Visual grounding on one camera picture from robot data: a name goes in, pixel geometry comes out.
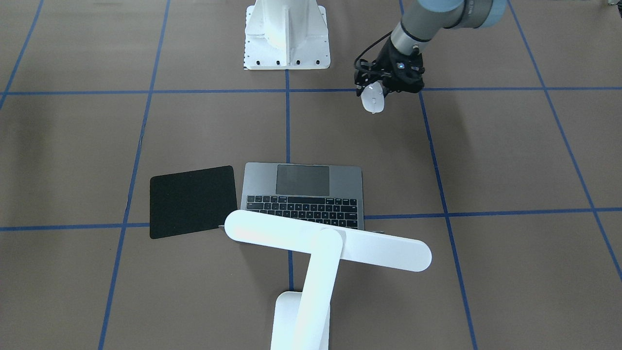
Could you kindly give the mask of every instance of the grid line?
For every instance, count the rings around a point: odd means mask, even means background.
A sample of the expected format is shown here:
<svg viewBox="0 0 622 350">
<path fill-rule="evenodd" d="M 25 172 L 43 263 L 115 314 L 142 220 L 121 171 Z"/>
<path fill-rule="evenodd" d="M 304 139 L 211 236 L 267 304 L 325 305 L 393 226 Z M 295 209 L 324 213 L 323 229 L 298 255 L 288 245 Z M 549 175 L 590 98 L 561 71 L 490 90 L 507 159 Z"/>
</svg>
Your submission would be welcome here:
<svg viewBox="0 0 622 350">
<path fill-rule="evenodd" d="M 291 135 L 290 135 L 290 103 L 289 103 L 289 69 L 285 69 L 285 162 L 291 163 Z M 294 253 L 287 251 L 287 274 L 289 290 L 294 290 Z"/>
<path fill-rule="evenodd" d="M 622 87 L 426 87 L 424 92 L 434 91 L 615 91 Z M 284 93 L 286 89 L 170 89 L 170 90 L 84 90 L 84 91 L 15 91 L 3 92 L 3 96 L 41 96 L 41 95 L 147 95 L 149 93 Z M 302 92 L 356 92 L 355 88 L 291 88 L 290 93 Z"/>
<path fill-rule="evenodd" d="M 22 49 L 19 51 L 19 55 L 17 56 L 17 60 L 15 61 L 15 65 L 13 66 L 13 71 L 11 71 L 11 76 L 9 77 L 9 81 L 6 83 L 6 87 L 4 88 L 4 93 L 0 98 L 0 110 L 2 110 L 2 106 L 4 105 L 4 101 L 8 96 L 8 92 L 11 89 L 11 85 L 13 84 L 13 79 L 15 78 L 15 74 L 17 73 L 17 69 L 19 68 L 19 64 L 22 62 L 22 57 L 24 56 L 24 52 L 26 52 L 26 47 L 30 42 L 30 37 L 32 36 L 32 32 L 35 30 L 35 26 L 37 25 L 37 21 L 39 20 L 39 14 L 41 14 L 41 9 L 43 8 L 43 1 L 39 1 L 39 6 L 37 6 L 37 12 L 35 12 L 35 17 L 32 19 L 32 24 L 30 25 L 30 29 L 28 30 L 28 34 L 26 35 L 26 39 L 24 40 L 24 45 L 22 45 Z"/>
<path fill-rule="evenodd" d="M 166 8 L 164 9 L 164 18 L 162 20 L 162 29 L 160 30 L 160 39 L 158 41 L 158 46 L 157 46 L 157 51 L 155 53 L 155 62 L 154 62 L 154 68 L 153 68 L 153 73 L 151 75 L 151 83 L 149 85 L 149 94 L 147 96 L 147 103 L 145 105 L 145 113 L 142 117 L 142 125 L 141 125 L 141 132 L 140 132 L 140 136 L 138 139 L 138 146 L 136 148 L 136 157 L 134 158 L 134 167 L 132 169 L 132 177 L 131 180 L 129 182 L 129 190 L 128 190 L 128 203 L 126 205 L 125 208 L 125 213 L 123 215 L 123 224 L 121 226 L 121 233 L 119 234 L 119 243 L 117 246 L 117 252 L 116 252 L 116 256 L 114 259 L 114 267 L 113 267 L 113 274 L 112 274 L 112 278 L 110 281 L 110 289 L 108 292 L 108 300 L 106 302 L 106 311 L 104 312 L 104 320 L 102 322 L 102 326 L 101 326 L 101 334 L 100 334 L 100 343 L 99 343 L 99 347 L 98 350 L 103 350 L 104 348 L 104 342 L 106 340 L 106 331 L 108 330 L 108 320 L 110 317 L 110 311 L 112 308 L 112 301 L 113 301 L 113 296 L 114 296 L 114 288 L 116 286 L 116 278 L 119 272 L 119 264 L 121 262 L 121 254 L 123 252 L 123 242 L 125 240 L 125 233 L 126 233 L 126 229 L 128 227 L 128 218 L 129 218 L 129 210 L 131 208 L 132 205 L 132 196 L 134 194 L 134 185 L 136 183 L 136 174 L 138 173 L 138 164 L 140 162 L 141 159 L 141 151 L 142 151 L 142 139 L 145 135 L 145 128 L 147 126 L 147 119 L 149 117 L 149 109 L 151 107 L 151 99 L 153 96 L 153 91 L 154 91 L 154 86 L 156 84 L 156 75 L 157 75 L 157 68 L 158 68 L 158 64 L 160 62 L 160 53 L 162 52 L 162 43 L 164 42 L 164 33 L 166 30 L 166 22 L 168 20 L 169 17 L 169 9 L 170 9 L 170 0 L 166 1 Z"/>
<path fill-rule="evenodd" d="M 597 212 L 622 212 L 622 207 L 602 207 L 596 208 Z M 539 209 L 539 210 L 502 210 L 487 212 L 449 212 L 449 217 L 482 217 L 482 216 L 498 216 L 498 215 L 542 215 L 542 214 L 576 214 L 591 213 L 591 208 L 574 208 L 574 209 Z M 378 214 L 365 215 L 364 220 L 396 220 L 396 219 L 429 219 L 429 218 L 445 217 L 445 213 L 427 213 L 427 214 Z M 52 231 L 52 230 L 81 230 L 81 229 L 119 229 L 123 223 L 114 224 L 67 224 L 67 225 L 39 225 L 39 226 L 4 226 L 0 227 L 0 232 L 17 232 L 17 231 Z M 148 222 L 128 222 L 125 224 L 127 228 L 149 227 Z"/>
<path fill-rule="evenodd" d="M 430 154 L 432 155 L 432 163 L 434 164 L 434 173 L 436 174 L 436 181 L 439 187 L 440 201 L 443 206 L 443 217 L 445 218 L 445 225 L 447 226 L 447 233 L 449 234 L 449 242 L 452 246 L 453 263 L 456 268 L 458 284 L 460 285 L 460 293 L 462 294 L 462 303 L 464 305 L 466 321 L 468 323 L 469 334 L 471 336 L 471 345 L 473 346 L 473 350 L 478 350 L 477 338 L 475 336 L 475 329 L 473 327 L 473 320 L 471 319 L 471 309 L 468 304 L 467 290 L 465 288 L 464 279 L 462 277 L 462 268 L 460 267 L 460 259 L 458 258 L 458 250 L 456 248 L 456 243 L 453 237 L 452 223 L 450 220 L 449 211 L 447 210 L 447 201 L 445 200 L 443 182 L 441 181 L 441 178 L 440 178 L 439 163 L 436 158 L 436 152 L 434 151 L 434 142 L 432 141 L 432 132 L 430 131 L 430 123 L 428 122 L 427 112 L 425 110 L 424 96 L 423 96 L 423 93 L 421 92 L 419 92 L 418 95 L 419 95 L 419 102 L 421 103 L 421 112 L 424 117 L 425 133 L 427 134 L 428 142 L 430 144 Z"/>
<path fill-rule="evenodd" d="M 553 101 L 551 100 L 548 88 L 546 87 L 546 84 L 544 83 L 544 79 L 542 79 L 542 75 L 540 74 L 540 69 L 538 68 L 538 65 L 536 63 L 536 59 L 534 58 L 534 55 L 531 51 L 531 48 L 529 47 L 529 43 L 527 42 L 527 38 L 525 36 L 525 33 L 522 31 L 522 27 L 521 27 L 521 23 L 518 21 L 518 17 L 516 15 L 516 11 L 514 11 L 514 7 L 512 6 L 512 2 L 510 0 L 507 0 L 508 2 L 508 6 L 510 8 L 510 11 L 512 12 L 512 16 L 514 17 L 514 21 L 516 22 L 516 26 L 518 27 L 518 31 L 521 34 L 522 37 L 522 41 L 525 45 L 525 48 L 527 49 L 527 53 L 529 54 L 529 57 L 531 58 L 531 62 L 534 65 L 534 69 L 536 70 L 536 74 L 538 76 L 538 79 L 540 80 L 540 84 L 542 85 L 543 91 L 544 91 L 544 95 L 546 96 L 547 101 L 549 102 L 549 107 L 551 112 L 553 113 L 553 117 L 555 118 L 555 122 L 557 123 L 557 127 L 559 129 L 560 134 L 562 135 L 562 139 L 564 140 L 564 144 L 566 145 L 566 150 L 568 151 L 568 154 L 570 155 L 570 159 L 572 160 L 572 164 L 575 167 L 575 170 L 577 172 L 577 176 L 579 177 L 579 181 L 581 182 L 581 186 L 583 186 L 583 191 L 585 192 L 585 197 L 588 200 L 588 203 L 590 204 L 590 208 L 592 210 L 592 213 L 594 215 L 594 219 L 596 219 L 596 223 L 598 224 L 598 229 L 600 230 L 600 234 L 603 237 L 603 240 L 605 241 L 605 245 L 607 247 L 607 250 L 609 251 L 609 254 L 611 256 L 611 260 L 613 261 L 613 265 L 616 268 L 616 271 L 618 272 L 618 277 L 620 278 L 620 281 L 622 281 L 622 270 L 620 269 L 620 264 L 618 263 L 618 259 L 616 258 L 616 255 L 613 251 L 613 247 L 611 246 L 611 242 L 609 241 L 609 238 L 607 237 L 607 233 L 605 232 L 605 228 L 603 227 L 603 224 L 600 221 L 600 217 L 598 216 L 598 211 L 596 210 L 595 206 L 594 206 L 594 202 L 592 201 L 592 197 L 590 195 L 590 192 L 587 189 L 587 184 L 585 183 L 585 180 L 583 178 L 583 175 L 581 174 L 581 169 L 579 169 L 579 165 L 577 163 L 577 160 L 575 158 L 575 155 L 572 152 L 572 148 L 570 147 L 570 142 L 568 141 L 568 138 L 566 137 L 566 134 L 564 132 L 564 128 L 562 127 L 562 123 L 559 120 L 559 116 L 557 115 L 557 111 L 555 110 L 555 106 L 553 104 Z"/>
</svg>

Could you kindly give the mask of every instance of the gray laptop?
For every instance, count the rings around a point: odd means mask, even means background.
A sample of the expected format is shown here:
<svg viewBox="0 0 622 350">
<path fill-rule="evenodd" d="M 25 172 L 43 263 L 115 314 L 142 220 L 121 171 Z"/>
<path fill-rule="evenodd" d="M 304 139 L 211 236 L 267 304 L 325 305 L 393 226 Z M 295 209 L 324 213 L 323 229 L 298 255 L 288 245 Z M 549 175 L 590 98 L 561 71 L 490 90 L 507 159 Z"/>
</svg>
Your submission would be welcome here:
<svg viewBox="0 0 622 350">
<path fill-rule="evenodd" d="M 363 230 L 356 166 L 246 163 L 242 209 Z"/>
</svg>

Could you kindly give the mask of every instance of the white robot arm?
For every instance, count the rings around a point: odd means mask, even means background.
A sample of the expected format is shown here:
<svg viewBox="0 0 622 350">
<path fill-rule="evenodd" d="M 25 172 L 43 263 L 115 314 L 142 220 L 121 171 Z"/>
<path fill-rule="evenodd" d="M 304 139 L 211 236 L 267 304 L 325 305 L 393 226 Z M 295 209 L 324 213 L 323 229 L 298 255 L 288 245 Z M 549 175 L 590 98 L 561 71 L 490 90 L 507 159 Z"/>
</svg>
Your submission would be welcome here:
<svg viewBox="0 0 622 350">
<path fill-rule="evenodd" d="M 368 47 L 355 60 L 356 95 L 371 113 L 382 111 L 391 92 L 417 93 L 424 87 L 421 53 L 441 29 L 482 28 L 497 23 L 506 0 L 413 0 L 395 29 Z M 376 60 L 361 57 L 391 36 Z"/>
</svg>

